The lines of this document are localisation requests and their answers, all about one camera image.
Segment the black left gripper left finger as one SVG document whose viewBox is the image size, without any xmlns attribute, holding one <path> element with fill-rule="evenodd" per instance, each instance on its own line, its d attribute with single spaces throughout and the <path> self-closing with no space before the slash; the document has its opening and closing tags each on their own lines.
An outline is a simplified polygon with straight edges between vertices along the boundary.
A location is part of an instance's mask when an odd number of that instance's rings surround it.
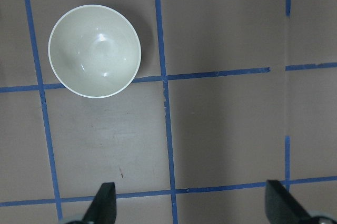
<svg viewBox="0 0 337 224">
<path fill-rule="evenodd" d="M 116 190 L 114 182 L 105 182 L 99 188 L 81 223 L 114 224 L 116 220 Z"/>
</svg>

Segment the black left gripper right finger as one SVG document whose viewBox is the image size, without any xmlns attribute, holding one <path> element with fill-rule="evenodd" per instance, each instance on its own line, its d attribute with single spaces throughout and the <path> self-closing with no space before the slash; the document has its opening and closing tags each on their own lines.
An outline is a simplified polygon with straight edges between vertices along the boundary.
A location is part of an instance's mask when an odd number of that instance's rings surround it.
<svg viewBox="0 0 337 224">
<path fill-rule="evenodd" d="M 278 180 L 267 180 L 265 214 L 270 223 L 316 223 Z"/>
</svg>

